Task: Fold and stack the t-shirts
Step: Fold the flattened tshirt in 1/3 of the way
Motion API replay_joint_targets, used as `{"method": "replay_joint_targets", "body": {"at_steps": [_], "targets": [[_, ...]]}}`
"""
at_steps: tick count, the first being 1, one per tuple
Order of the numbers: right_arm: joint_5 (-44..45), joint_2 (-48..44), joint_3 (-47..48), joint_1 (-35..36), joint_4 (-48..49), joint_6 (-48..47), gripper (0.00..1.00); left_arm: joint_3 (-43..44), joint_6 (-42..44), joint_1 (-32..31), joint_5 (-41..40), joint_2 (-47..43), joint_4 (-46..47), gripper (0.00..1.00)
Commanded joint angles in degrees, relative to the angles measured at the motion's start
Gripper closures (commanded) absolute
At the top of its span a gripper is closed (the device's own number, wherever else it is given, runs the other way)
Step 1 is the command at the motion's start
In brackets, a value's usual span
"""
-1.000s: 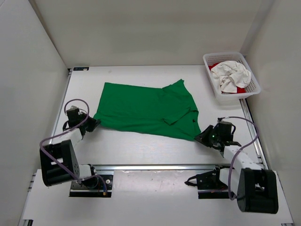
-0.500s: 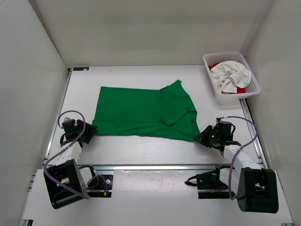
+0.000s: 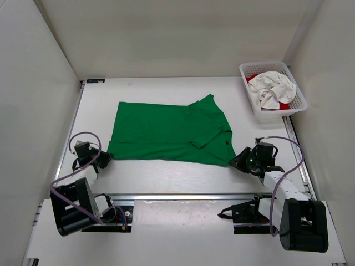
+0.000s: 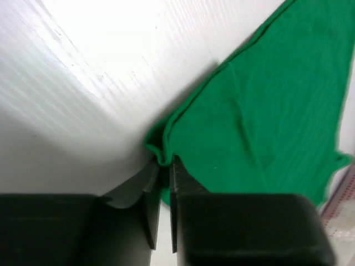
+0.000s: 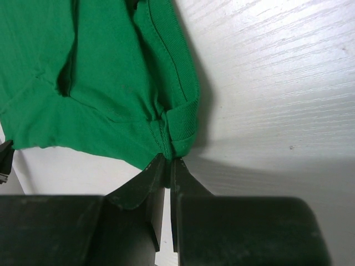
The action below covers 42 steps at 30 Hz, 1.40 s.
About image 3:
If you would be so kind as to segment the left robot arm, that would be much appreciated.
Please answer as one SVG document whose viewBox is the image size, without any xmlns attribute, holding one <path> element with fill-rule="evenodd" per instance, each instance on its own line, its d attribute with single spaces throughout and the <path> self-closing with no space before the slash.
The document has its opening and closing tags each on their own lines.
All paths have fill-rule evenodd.
<svg viewBox="0 0 355 266">
<path fill-rule="evenodd" d="M 110 222 L 116 216 L 111 197 L 106 193 L 95 196 L 91 190 L 99 170 L 107 167 L 112 154 L 81 141 L 75 144 L 74 154 L 77 158 L 72 164 L 73 173 L 54 182 L 50 192 L 55 224 L 63 237 Z"/>
</svg>

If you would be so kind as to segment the green polo t shirt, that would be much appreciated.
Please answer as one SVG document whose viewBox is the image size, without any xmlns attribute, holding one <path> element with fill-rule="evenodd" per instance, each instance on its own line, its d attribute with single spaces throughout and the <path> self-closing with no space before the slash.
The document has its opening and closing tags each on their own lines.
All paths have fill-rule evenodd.
<svg viewBox="0 0 355 266">
<path fill-rule="evenodd" d="M 108 152 L 115 160 L 166 160 L 227 166 L 232 129 L 209 94 L 190 105 L 120 102 Z"/>
</svg>

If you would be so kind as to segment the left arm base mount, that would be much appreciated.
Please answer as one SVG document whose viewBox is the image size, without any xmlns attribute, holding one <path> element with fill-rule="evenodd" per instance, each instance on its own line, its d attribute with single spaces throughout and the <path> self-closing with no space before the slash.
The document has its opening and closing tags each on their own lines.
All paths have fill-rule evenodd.
<svg viewBox="0 0 355 266">
<path fill-rule="evenodd" d="M 133 226 L 134 202 L 123 201 L 109 194 L 95 195 L 103 224 L 92 227 L 100 233 L 130 233 Z"/>
</svg>

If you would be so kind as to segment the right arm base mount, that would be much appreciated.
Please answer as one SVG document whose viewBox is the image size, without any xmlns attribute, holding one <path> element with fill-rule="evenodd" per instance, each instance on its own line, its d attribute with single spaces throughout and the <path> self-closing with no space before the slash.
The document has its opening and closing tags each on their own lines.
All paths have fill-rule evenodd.
<svg viewBox="0 0 355 266">
<path fill-rule="evenodd" d="M 234 235 L 270 234 L 269 219 L 259 212 L 264 199 L 270 200 L 271 195 L 253 195 L 247 201 L 224 208 L 217 216 L 232 221 Z"/>
</svg>

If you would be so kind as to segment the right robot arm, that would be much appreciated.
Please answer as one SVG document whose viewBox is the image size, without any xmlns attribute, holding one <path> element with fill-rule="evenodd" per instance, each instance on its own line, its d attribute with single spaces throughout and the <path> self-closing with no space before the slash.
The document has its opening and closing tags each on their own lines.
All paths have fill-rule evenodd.
<svg viewBox="0 0 355 266">
<path fill-rule="evenodd" d="M 271 195 L 223 209 L 218 217 L 233 222 L 234 234 L 270 234 L 279 237 L 284 250 L 328 251 L 327 211 L 324 203 L 302 193 L 287 179 L 304 162 L 285 171 L 276 165 L 278 148 L 264 137 L 229 161 L 235 169 L 258 177 Z"/>
</svg>

